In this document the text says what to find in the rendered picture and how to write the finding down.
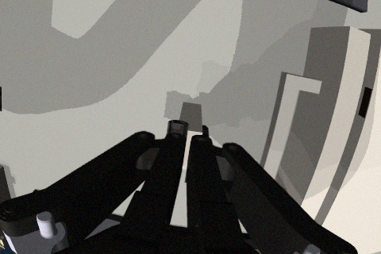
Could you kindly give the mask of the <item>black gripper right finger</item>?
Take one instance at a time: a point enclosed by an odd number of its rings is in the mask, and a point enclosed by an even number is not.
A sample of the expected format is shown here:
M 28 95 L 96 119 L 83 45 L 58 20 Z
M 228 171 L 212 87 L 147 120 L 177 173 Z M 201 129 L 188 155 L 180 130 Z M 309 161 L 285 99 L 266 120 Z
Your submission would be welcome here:
M 200 104 L 192 103 L 184 169 L 187 228 L 198 227 L 200 254 L 252 254 L 240 222 L 261 254 L 358 254 L 319 225 L 240 145 L 213 145 Z

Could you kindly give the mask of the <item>grey bench mat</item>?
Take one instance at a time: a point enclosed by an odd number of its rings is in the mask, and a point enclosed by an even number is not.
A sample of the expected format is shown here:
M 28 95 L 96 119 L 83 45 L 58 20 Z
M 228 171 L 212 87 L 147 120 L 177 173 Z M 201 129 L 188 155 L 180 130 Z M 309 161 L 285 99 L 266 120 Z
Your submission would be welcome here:
M 42 190 L 133 135 L 164 139 L 184 102 L 213 145 L 260 164 L 281 71 L 303 76 L 311 28 L 381 29 L 329 0 L 0 0 L 0 165 Z

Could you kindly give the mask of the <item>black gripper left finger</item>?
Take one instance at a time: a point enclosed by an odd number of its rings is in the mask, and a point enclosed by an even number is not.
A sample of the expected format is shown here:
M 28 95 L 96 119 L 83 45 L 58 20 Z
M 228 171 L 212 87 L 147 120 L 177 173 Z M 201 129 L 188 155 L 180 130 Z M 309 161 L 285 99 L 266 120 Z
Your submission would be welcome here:
M 53 254 L 83 241 L 142 183 L 102 254 L 157 254 L 185 168 L 191 110 L 184 102 L 164 139 L 134 133 L 51 186 L 0 203 L 13 254 Z

